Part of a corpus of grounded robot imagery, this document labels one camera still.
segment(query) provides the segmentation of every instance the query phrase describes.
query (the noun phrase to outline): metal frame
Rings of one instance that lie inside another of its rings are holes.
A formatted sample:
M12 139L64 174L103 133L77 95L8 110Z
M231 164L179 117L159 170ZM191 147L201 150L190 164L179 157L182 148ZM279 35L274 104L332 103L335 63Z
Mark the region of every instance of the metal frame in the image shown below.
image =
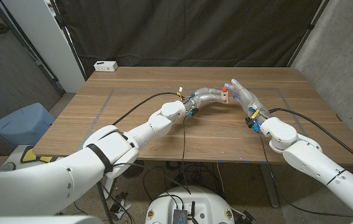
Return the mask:
M8 11L7 7L4 5L2 0L0 0L0 3L6 10L6 12L4 12L0 8L1 19L7 24L8 28L12 31L16 39L22 44L26 52L34 60L36 65L39 67L41 72L45 75L45 77L51 83L51 85L54 87L57 93L60 96L63 96L63 94L65 93L65 90L59 84L58 78L56 77L56 75L53 74L53 72L51 71L51 68L47 65L47 63L45 63L44 59L41 57L41 55L35 49L33 44L30 42L29 38L25 35L21 27L19 27L18 23L13 18L12 14Z
M62 29L63 33L65 33L66 40L67 40L67 42L68 42L68 44L70 46L70 49L71 49L71 52L73 53L73 56L75 57L75 60L76 60L77 65L78 65L78 68L80 69L81 74L83 74L84 80L87 81L87 79L88 79L87 75L86 75L85 70L84 70L84 68L83 68L83 66L81 64L80 58L77 55L77 51L75 49L75 46L73 45L73 42L71 41L71 38L69 36L69 32L67 30L66 24L63 22L63 19L60 16L58 6L57 6L55 0L50 0L50 2L51 2L53 10L55 11L55 14L58 17L58 21L57 21L58 25Z
M312 32L314 26L316 25L317 21L319 20L320 18L320 15L323 13L324 9L326 8L327 6L327 3L329 2L329 0L323 0L322 2L322 5L320 5L318 11L316 12L316 14L314 15L312 21L311 21L311 24L309 24L308 26L308 30L306 30L305 32L305 35L303 36L301 42L298 44L297 48L295 49L293 55L291 56L290 60L288 61L287 63L287 67L290 67L296 56L298 55L298 53L300 52L303 44L305 43L305 41L307 40L307 38L309 37L309 34Z

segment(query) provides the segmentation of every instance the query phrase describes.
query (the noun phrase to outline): wooden table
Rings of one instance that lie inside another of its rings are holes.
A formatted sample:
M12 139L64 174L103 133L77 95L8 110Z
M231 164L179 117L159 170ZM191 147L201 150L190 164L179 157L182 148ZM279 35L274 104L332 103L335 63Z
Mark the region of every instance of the wooden table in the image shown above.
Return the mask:
M222 88L235 78L257 95L268 108L287 108L317 121L353 149L353 134L341 122L305 77L295 68L203 68L203 67L119 67L115 72L94 72L34 147L39 156L68 156L81 148L92 133L129 111L149 96L164 91L189 96L202 87ZM149 116L175 95L162 95L146 102L117 127L123 131L146 122ZM323 152L339 164L353 165L353 155L311 123L285 112L273 114L316 140ZM240 104L214 103L187 118L186 161L263 163L257 133L244 121ZM265 148L271 163L285 163L281 154ZM154 139L139 159L180 161L183 152L183 125L179 119L171 131Z

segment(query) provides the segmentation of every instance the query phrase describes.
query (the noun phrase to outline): white power strip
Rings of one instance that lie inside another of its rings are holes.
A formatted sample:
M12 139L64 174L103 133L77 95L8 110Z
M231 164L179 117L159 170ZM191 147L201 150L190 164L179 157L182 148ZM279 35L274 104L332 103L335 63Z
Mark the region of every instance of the white power strip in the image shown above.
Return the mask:
M117 62L97 61L94 64L95 71L99 72L114 72L117 69Z

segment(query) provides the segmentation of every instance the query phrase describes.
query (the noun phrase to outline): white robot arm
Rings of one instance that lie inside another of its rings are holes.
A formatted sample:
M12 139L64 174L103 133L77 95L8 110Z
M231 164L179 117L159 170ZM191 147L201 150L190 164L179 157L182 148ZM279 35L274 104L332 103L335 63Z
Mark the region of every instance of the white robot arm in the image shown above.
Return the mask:
M190 98L165 103L148 122L123 132L105 126L84 148L66 158L9 172L0 172L0 216L54 215L80 198L107 174L121 175L148 143L166 135L177 118L194 115L211 101L225 101L220 90L203 88Z
M234 90L234 99L254 122L253 128L258 128L266 136L272 137L269 146L295 169L320 181L348 207L353 210L353 174L345 170L322 153L320 145L296 132L289 124L272 117L258 98L245 89L238 81L226 85Z

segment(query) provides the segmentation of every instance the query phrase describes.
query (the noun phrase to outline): black backdrop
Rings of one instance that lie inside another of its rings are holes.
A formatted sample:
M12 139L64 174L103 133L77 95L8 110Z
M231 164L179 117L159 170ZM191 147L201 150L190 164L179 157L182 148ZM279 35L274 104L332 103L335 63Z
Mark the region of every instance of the black backdrop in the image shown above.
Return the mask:
M57 0L87 76L119 66L285 67L321 0Z

